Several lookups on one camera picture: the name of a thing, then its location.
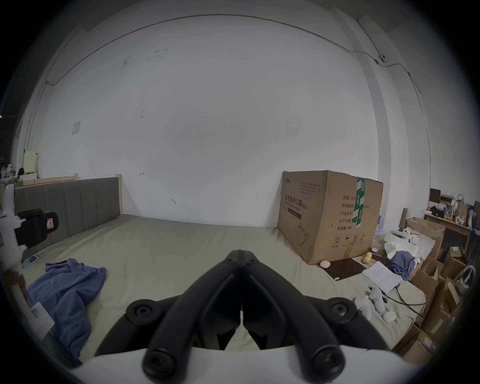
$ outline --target small cardboard box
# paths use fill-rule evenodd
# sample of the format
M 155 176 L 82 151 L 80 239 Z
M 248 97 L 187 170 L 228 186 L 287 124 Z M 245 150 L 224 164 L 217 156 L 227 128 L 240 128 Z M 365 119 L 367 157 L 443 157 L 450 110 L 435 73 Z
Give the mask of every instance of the small cardboard box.
M 438 287 L 438 276 L 443 268 L 443 264 L 438 260 L 427 257 L 420 268 L 416 272 L 411 282 L 414 286 L 419 288 L 425 294 L 425 310 L 423 313 L 426 315 L 432 305 L 435 293 Z
M 464 268 L 467 267 L 460 261 L 461 257 L 462 252 L 460 252 L 459 247 L 450 247 L 441 273 L 442 277 L 449 277 L 453 280 L 463 271 Z
M 405 221 L 405 226 L 420 232 L 422 235 L 425 235 L 432 240 L 435 240 L 435 245 L 433 246 L 428 257 L 437 259 L 442 246 L 442 241 L 444 240 L 445 226 L 432 221 L 423 220 L 418 217 L 407 219 Z
M 446 298 L 449 282 L 452 283 L 452 280 L 447 278 L 445 283 L 441 285 L 432 308 L 421 326 L 422 331 L 439 344 L 442 344 L 445 340 L 454 317 Z M 460 305 L 457 306 L 455 312 L 458 312 L 459 308 Z
M 432 358 L 432 354 L 416 340 L 403 358 L 412 364 L 426 364 Z

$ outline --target label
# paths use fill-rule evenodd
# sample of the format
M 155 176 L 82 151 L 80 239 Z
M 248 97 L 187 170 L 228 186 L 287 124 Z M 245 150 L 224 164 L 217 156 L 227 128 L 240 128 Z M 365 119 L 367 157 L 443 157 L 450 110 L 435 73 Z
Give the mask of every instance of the label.
M 355 211 L 353 211 L 352 223 L 356 227 L 361 227 L 361 216 L 363 214 L 363 202 L 365 201 L 365 179 L 357 177 L 357 199 L 355 201 Z
M 435 324 L 435 327 L 432 328 L 431 333 L 434 334 L 435 332 L 437 332 L 437 331 L 438 331 L 438 328 L 440 328 L 440 326 L 442 325 L 443 322 L 444 322 L 444 321 L 443 321 L 442 319 L 439 319 L 439 320 L 437 321 L 437 324 Z
M 424 344 L 425 344 L 428 348 L 431 348 L 431 347 L 432 347 L 432 341 L 431 341 L 428 337 L 425 338 Z

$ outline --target bed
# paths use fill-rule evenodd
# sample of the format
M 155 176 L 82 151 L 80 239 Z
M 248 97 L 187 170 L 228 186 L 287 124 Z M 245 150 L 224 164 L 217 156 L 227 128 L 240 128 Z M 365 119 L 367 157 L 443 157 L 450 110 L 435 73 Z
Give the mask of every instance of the bed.
M 234 249 L 252 251 L 304 295 L 351 300 L 368 294 L 372 285 L 362 274 L 334 281 L 321 268 L 307 265 L 276 228 L 216 226 L 131 215 L 116 215 L 47 246 L 39 251 L 40 260 L 29 266 L 24 276 L 28 286 L 44 273 L 45 263 L 67 258 L 107 269 L 103 288 L 87 308 L 92 331 L 80 355 L 86 362 L 132 301 L 161 300 L 183 293 Z M 409 282 L 402 282 L 399 292 L 406 302 L 425 301 L 423 292 Z M 399 300 L 393 292 L 391 297 Z M 397 319 L 386 324 L 373 310 L 371 323 L 392 348 L 417 316 L 392 300 L 386 308 L 395 311 Z M 227 349 L 247 351 L 258 347 L 240 326 Z

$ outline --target white paper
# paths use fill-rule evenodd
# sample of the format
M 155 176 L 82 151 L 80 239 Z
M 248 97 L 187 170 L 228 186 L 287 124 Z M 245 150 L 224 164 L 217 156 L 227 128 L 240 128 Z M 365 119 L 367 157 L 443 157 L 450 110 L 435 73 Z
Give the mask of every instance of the white paper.
M 400 281 L 402 281 L 402 277 L 394 274 L 379 261 L 377 261 L 372 267 L 362 271 L 362 273 L 385 294 L 388 294 L 398 283 L 400 283 Z

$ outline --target grey headboard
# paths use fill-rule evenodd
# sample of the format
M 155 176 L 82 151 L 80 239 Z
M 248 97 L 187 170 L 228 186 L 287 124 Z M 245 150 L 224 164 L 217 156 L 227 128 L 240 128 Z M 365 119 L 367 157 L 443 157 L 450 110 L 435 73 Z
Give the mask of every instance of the grey headboard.
M 24 259 L 72 235 L 120 215 L 119 178 L 53 182 L 15 188 L 15 213 L 42 208 L 54 211 L 59 227 L 37 246 L 25 250 Z

